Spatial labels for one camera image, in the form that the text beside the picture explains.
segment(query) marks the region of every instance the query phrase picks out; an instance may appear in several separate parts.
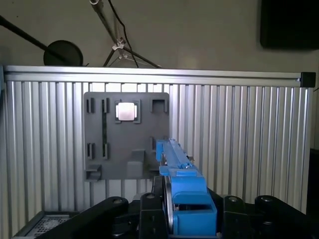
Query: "cable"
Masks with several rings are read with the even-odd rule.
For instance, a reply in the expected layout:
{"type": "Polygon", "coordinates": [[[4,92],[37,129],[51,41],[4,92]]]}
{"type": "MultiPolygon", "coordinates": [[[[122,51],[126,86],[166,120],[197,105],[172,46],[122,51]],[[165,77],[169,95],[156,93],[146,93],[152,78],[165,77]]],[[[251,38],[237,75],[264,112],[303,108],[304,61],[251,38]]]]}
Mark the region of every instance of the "cable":
{"type": "Polygon", "coordinates": [[[114,8],[114,6],[113,6],[111,0],[108,0],[108,1],[109,1],[110,7],[111,7],[111,9],[112,9],[112,11],[113,11],[113,13],[114,13],[116,19],[119,21],[119,23],[120,23],[120,24],[122,25],[122,27],[123,27],[124,36],[125,36],[125,39],[126,39],[128,45],[129,45],[129,47],[130,47],[133,60],[134,60],[134,62],[135,62],[135,64],[136,64],[136,67],[139,68],[139,65],[138,65],[138,63],[137,63],[137,61],[136,61],[136,59],[135,59],[134,54],[133,54],[133,50],[132,50],[131,44],[130,44],[130,42],[129,42],[128,36],[127,36],[127,34],[126,34],[125,25],[124,25],[124,23],[121,21],[121,19],[120,19],[120,17],[118,16],[118,14],[116,13],[115,8],[114,8]]]}

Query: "black bracket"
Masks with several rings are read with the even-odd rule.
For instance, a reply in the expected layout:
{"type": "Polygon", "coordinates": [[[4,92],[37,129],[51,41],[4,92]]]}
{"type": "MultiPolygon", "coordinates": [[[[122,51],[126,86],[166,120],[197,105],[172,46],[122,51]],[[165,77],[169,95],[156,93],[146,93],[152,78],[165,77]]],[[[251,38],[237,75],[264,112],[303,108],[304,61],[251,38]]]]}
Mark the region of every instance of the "black bracket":
{"type": "Polygon", "coordinates": [[[316,86],[315,72],[301,72],[300,87],[313,88],[316,86]]]}

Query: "gray mounting plate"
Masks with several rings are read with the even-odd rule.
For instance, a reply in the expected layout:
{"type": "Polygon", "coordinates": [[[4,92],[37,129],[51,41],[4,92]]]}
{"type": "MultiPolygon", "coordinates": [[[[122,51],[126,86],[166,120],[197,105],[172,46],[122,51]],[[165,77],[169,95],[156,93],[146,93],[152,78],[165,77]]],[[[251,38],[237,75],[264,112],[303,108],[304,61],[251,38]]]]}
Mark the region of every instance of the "gray mounting plate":
{"type": "Polygon", "coordinates": [[[158,173],[156,140],[169,136],[167,93],[84,94],[86,180],[158,173]]]}

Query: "blue 3d-printed part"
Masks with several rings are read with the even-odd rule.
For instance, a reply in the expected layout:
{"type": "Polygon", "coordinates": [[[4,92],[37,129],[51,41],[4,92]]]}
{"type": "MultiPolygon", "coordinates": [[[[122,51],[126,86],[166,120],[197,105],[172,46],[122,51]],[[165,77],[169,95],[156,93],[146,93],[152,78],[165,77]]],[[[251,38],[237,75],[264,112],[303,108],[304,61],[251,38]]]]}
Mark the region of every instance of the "blue 3d-printed part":
{"type": "Polygon", "coordinates": [[[180,144],[174,139],[158,140],[156,159],[162,162],[159,173],[168,176],[171,182],[173,234],[215,236],[216,206],[207,191],[205,178],[180,144]]]}

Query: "metal disc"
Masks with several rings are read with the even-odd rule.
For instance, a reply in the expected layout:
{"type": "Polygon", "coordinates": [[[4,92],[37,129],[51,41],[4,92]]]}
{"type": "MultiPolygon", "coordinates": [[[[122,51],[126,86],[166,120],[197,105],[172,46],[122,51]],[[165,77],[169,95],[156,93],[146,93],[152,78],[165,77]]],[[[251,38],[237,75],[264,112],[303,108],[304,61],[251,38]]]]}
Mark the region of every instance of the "metal disc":
{"type": "Polygon", "coordinates": [[[48,45],[48,48],[57,54],[66,58],[67,61],[62,61],[61,59],[52,56],[49,52],[45,51],[43,55],[43,62],[45,66],[82,66],[83,65],[83,55],[74,43],[58,40],[52,42],[48,45]]]}

